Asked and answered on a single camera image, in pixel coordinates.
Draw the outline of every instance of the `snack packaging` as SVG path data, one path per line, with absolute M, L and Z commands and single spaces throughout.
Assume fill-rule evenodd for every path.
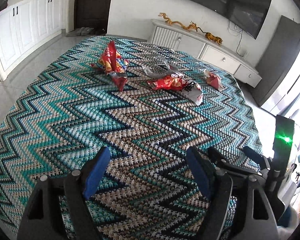
M 153 73 L 149 68 L 143 67 L 145 74 L 155 79 L 148 81 L 148 84 L 154 90 L 166 89 L 181 91 L 187 84 L 187 81 L 184 80 L 184 74 L 180 72 L 175 65 L 169 64 L 165 58 L 158 58 L 164 62 L 168 69 L 164 73 Z
M 176 74 L 166 75 L 158 80 L 148 81 L 148 84 L 154 89 L 166 89 L 181 91 L 187 84 L 187 81 Z
M 186 86 L 181 90 L 181 93 L 193 101 L 197 106 L 202 103 L 203 93 L 201 91 L 201 86 L 193 80 L 189 80 Z
M 211 85 L 218 91 L 222 91 L 225 87 L 221 83 L 221 78 L 218 75 L 213 74 L 209 70 L 205 69 L 203 71 L 203 74 L 205 75 L 207 84 Z
M 123 90 L 124 85 L 127 82 L 127 75 L 125 73 L 129 61 L 123 59 L 117 52 L 114 41 L 110 41 L 105 51 L 98 60 L 98 64 L 91 63 L 92 68 L 96 66 L 100 67 L 111 76 L 112 81 L 117 86 L 119 91 Z

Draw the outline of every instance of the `red snack wrapper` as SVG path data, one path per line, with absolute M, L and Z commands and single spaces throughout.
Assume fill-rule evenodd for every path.
M 166 89 L 181 91 L 186 86 L 187 82 L 178 75 L 171 74 L 158 80 L 148 81 L 148 84 L 151 85 L 154 90 Z
M 122 56 L 117 52 L 114 41 L 110 41 L 105 51 L 99 58 L 98 63 L 102 66 L 103 70 L 112 77 L 112 81 L 117 86 L 119 91 L 122 91 L 127 82 L 125 70 L 129 65 L 129 61 L 123 59 Z

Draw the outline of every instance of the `tv stand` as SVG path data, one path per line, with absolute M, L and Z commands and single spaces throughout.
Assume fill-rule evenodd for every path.
M 223 45 L 208 40 L 204 34 L 187 31 L 178 25 L 169 25 L 165 21 L 152 19 L 154 31 L 148 42 L 159 46 L 180 50 L 191 56 L 216 66 L 233 75 L 236 79 L 252 87 L 262 79 L 243 57 Z

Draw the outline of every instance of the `zigzag blanket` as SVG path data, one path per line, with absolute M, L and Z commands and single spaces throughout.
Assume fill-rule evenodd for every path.
M 110 40 L 130 60 L 122 92 L 91 69 Z M 180 92 L 152 90 L 143 66 L 164 71 L 163 56 L 202 85 L 196 106 Z M 206 84 L 203 70 L 220 75 L 225 90 Z M 47 67 L 16 101 L 0 127 L 0 217 L 17 233 L 37 179 L 80 169 L 101 146 L 111 161 L 98 192 L 87 202 L 104 239 L 192 239 L 208 201 L 185 159 L 189 146 L 215 146 L 232 163 L 258 170 L 244 157 L 261 154 L 252 109 L 236 80 L 186 53 L 146 42 L 92 37 Z M 75 238 L 60 199 L 68 235 Z M 226 228 L 231 225 L 231 201 Z

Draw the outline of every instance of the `gold ornament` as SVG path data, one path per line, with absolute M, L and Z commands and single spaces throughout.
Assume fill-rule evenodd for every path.
M 200 29 L 200 31 L 202 33 L 205 33 L 205 37 L 210 40 L 210 41 L 214 41 L 216 43 L 218 43 L 219 45 L 222 44 L 222 39 L 220 37 L 216 37 L 214 35 L 212 35 L 211 33 L 208 33 L 208 32 L 204 32 L 200 27 L 197 26 L 196 23 L 194 22 L 190 22 L 190 25 L 188 27 L 184 26 L 182 23 L 178 22 L 178 21 L 171 21 L 171 19 L 166 15 L 166 13 L 159 13 L 160 17 L 163 17 L 163 19 L 166 20 L 166 22 L 169 24 L 169 25 L 172 25 L 172 24 L 179 24 L 183 29 L 187 30 L 187 31 L 190 31 L 191 29 L 194 29 L 198 32 L 198 29 Z

